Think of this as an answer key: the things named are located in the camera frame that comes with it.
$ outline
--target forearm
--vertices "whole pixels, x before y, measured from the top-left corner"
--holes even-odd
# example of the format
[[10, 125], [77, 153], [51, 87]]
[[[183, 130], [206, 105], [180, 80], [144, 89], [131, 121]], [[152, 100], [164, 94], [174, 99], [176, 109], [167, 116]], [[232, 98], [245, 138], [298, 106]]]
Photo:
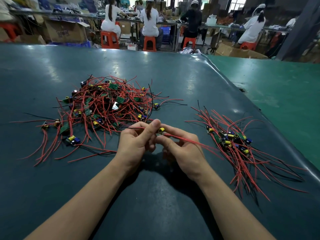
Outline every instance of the forearm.
[[26, 239], [87, 240], [125, 177], [126, 173], [112, 160]]
[[275, 240], [210, 167], [197, 180], [225, 240]]

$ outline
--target fingernail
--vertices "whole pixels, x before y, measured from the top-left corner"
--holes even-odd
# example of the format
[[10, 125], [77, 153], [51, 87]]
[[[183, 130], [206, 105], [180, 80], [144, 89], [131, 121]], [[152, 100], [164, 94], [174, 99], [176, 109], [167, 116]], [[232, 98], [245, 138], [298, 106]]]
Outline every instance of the fingernail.
[[161, 125], [161, 121], [158, 120], [158, 119], [155, 119], [154, 121], [152, 121], [152, 122], [150, 123], [150, 125], [152, 125], [153, 127], [158, 128], [158, 127]]

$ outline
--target pile of red wires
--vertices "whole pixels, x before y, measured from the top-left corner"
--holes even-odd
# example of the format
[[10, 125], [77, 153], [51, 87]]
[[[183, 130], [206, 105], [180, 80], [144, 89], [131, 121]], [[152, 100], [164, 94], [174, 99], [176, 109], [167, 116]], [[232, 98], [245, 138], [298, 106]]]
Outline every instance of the pile of red wires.
[[[279, 179], [302, 182], [304, 179], [293, 168], [305, 171], [306, 169], [288, 165], [283, 160], [254, 148], [252, 140], [245, 136], [246, 127], [251, 122], [263, 121], [251, 120], [242, 129], [243, 121], [252, 116], [233, 122], [225, 115], [221, 116], [215, 110], [211, 110], [211, 115], [206, 108], [204, 110], [200, 108], [195, 110], [198, 112], [196, 115], [202, 121], [192, 120], [186, 122], [205, 124], [207, 133], [211, 136], [222, 156], [229, 161], [234, 169], [235, 176], [230, 182], [230, 184], [235, 184], [234, 192], [239, 190], [242, 193], [243, 185], [248, 193], [252, 193], [253, 191], [260, 192], [269, 200], [257, 184], [257, 171], [259, 171], [270, 181], [274, 181], [291, 190], [307, 193], [306, 191], [292, 188]], [[254, 168], [254, 175], [251, 173], [252, 167]]]
[[[150, 116], [153, 110], [158, 110], [164, 103], [176, 103], [168, 99], [169, 97], [160, 96], [151, 92], [150, 86], [141, 87], [129, 84], [131, 81], [120, 79], [114, 76], [93, 77], [92, 75], [80, 83], [81, 88], [71, 92], [71, 96], [57, 101], [59, 103], [59, 119], [33, 120], [33, 121], [13, 121], [12, 123], [44, 121], [41, 127], [43, 132], [43, 141], [38, 149], [29, 158], [41, 151], [35, 161], [35, 166], [47, 160], [51, 153], [55, 152], [61, 144], [74, 147], [74, 149], [63, 157], [55, 158], [56, 160], [70, 156], [77, 149], [83, 148], [90, 151], [92, 155], [78, 158], [69, 162], [79, 161], [85, 158], [101, 155], [107, 156], [116, 153], [106, 148], [106, 133], [120, 133], [121, 128], [128, 128], [133, 123], [152, 121]], [[161, 103], [155, 103], [155, 100], [163, 100]], [[74, 128], [80, 125], [85, 132], [84, 138], [74, 134]], [[48, 132], [55, 131], [55, 137], [47, 148]], [[103, 131], [101, 138], [97, 131]], [[85, 144], [95, 136], [101, 144], [101, 148]]]

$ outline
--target white pants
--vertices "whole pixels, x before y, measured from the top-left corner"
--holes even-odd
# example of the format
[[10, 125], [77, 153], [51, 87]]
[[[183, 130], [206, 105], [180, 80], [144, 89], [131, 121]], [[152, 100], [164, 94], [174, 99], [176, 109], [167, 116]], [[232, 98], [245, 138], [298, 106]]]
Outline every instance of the white pants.
[[117, 35], [118, 39], [121, 36], [121, 28], [119, 25], [115, 24], [114, 22], [103, 20], [101, 24], [101, 29], [106, 32], [114, 32]]

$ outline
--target teal shirt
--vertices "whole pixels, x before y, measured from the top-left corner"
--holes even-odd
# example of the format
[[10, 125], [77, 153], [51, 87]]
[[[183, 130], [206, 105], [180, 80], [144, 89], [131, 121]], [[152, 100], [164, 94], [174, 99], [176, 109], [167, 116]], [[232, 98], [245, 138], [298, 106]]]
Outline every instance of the teal shirt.
[[121, 7], [128, 8], [130, 7], [130, 1], [129, 0], [121, 0]]

